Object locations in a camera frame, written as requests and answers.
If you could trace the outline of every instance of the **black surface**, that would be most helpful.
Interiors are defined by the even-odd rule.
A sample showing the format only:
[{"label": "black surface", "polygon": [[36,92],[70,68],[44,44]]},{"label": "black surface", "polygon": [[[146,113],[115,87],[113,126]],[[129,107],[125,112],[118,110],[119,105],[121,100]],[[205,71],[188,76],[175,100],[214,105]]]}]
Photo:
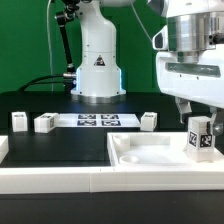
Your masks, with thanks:
[{"label": "black surface", "polygon": [[[8,132],[12,111],[136,113],[139,118],[154,111],[159,114],[157,131],[185,130],[173,97],[160,94],[128,94],[122,103],[89,105],[74,103],[61,93],[9,92],[0,95],[0,103],[4,105],[0,108],[1,134]],[[209,114],[206,106],[194,103],[192,107],[195,116]],[[223,146],[223,136],[217,140]],[[224,191],[0,195],[0,223],[222,224],[223,208]]]},{"label": "black surface", "polygon": [[0,195],[1,224],[223,224],[223,191]]}]

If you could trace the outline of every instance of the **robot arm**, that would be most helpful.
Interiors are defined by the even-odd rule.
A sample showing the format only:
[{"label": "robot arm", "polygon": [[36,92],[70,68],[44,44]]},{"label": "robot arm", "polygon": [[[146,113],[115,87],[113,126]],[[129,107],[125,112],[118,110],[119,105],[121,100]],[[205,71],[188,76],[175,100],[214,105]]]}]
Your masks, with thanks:
[{"label": "robot arm", "polygon": [[[67,59],[68,73],[76,73],[76,86],[71,90],[73,100],[109,103],[122,100],[121,70],[116,64],[116,28],[105,19],[100,6],[121,7],[134,0],[63,0],[65,10],[57,14]],[[82,63],[74,68],[69,50],[65,24],[74,17],[82,30]]]},{"label": "robot arm", "polygon": [[222,134],[224,2],[149,0],[148,5],[167,18],[167,25],[153,38],[154,49],[159,51],[160,90],[176,97],[182,121],[191,112],[190,101],[209,105],[213,114],[209,132]]}]

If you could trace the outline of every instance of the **white tray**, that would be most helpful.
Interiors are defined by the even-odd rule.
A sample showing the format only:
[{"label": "white tray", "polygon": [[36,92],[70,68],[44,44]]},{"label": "white tray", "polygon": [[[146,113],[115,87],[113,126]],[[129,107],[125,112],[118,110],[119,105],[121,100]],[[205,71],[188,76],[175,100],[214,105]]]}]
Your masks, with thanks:
[{"label": "white tray", "polygon": [[[128,165],[118,161],[116,134],[108,134],[111,167],[1,168],[0,194],[224,189],[223,155],[215,149],[213,163],[188,159],[187,133],[128,133],[131,147],[122,153],[140,158]],[[0,137],[0,154],[7,152],[7,137]]]}]

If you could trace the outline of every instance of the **small white block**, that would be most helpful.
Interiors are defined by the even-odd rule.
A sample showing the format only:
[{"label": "small white block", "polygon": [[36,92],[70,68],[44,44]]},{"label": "small white block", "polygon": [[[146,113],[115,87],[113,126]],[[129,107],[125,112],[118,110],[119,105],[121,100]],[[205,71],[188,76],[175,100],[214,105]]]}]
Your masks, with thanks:
[{"label": "small white block", "polygon": [[59,120],[57,113],[45,113],[34,119],[35,132],[48,133],[53,130]]},{"label": "small white block", "polygon": [[215,136],[207,133],[208,117],[191,117],[188,122],[187,155],[197,161],[214,160]]},{"label": "small white block", "polygon": [[157,113],[146,112],[141,117],[141,131],[153,131],[157,125]]},{"label": "small white block", "polygon": [[12,113],[12,128],[14,132],[27,131],[27,116],[25,112]]}]

